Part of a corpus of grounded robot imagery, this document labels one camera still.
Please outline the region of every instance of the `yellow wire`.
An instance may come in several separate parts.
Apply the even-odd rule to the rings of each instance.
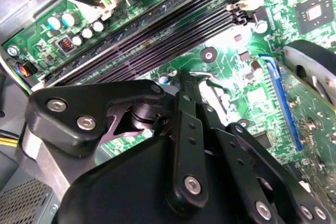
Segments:
[[[17,146],[17,140],[5,138],[5,137],[0,137],[0,145],[16,147]]]

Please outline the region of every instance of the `blue pcie slot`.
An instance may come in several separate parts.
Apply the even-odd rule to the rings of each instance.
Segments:
[[[296,130],[296,127],[294,125],[294,120],[292,117],[292,114],[289,109],[289,105],[287,103],[287,99],[285,96],[284,89],[281,84],[281,74],[279,71],[278,63],[275,59],[273,59],[269,54],[261,54],[259,55],[261,59],[263,59],[267,63],[267,68],[271,76],[271,80],[273,83],[273,86],[275,88],[277,97],[279,99],[280,107],[284,113],[285,121],[287,123],[290,136],[292,138],[292,141],[298,151],[301,151],[303,149],[298,131]]]

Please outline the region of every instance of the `chip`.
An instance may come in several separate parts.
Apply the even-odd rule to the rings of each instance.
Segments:
[[[251,58],[251,55],[248,51],[239,54],[241,61],[247,61]]]
[[[254,137],[265,149],[272,147],[271,141],[269,140],[267,132],[263,132]]]
[[[334,20],[332,0],[305,0],[295,6],[299,33],[306,34]]]
[[[53,60],[54,58],[51,56],[51,55],[48,55],[47,56],[47,60],[49,60],[49,61],[51,61],[51,60]]]

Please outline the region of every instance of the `white connector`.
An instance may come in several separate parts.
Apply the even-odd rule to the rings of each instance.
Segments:
[[[88,23],[93,23],[99,18],[102,21],[110,18],[120,0],[109,0],[110,3],[102,1],[101,6],[90,6],[73,0],[68,1],[73,2],[78,7],[82,16],[88,21]]]

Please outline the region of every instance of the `ventilation grille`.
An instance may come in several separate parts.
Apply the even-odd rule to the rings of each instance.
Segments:
[[[44,203],[48,186],[32,179],[5,191],[0,197],[0,224],[31,224],[36,208]]]

